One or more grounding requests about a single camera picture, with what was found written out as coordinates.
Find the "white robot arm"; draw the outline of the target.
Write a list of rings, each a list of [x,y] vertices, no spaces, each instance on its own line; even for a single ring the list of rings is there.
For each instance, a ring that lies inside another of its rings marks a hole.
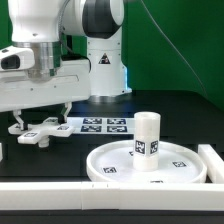
[[[123,0],[8,0],[12,45],[0,49],[0,112],[127,94]]]

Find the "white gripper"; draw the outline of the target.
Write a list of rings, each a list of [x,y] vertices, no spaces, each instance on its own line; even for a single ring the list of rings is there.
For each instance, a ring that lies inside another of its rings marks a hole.
[[[89,62],[85,59],[63,61],[49,80],[32,80],[26,70],[0,71],[0,112],[13,111],[21,131],[22,109],[64,104],[58,123],[67,122],[74,101],[90,96]]]

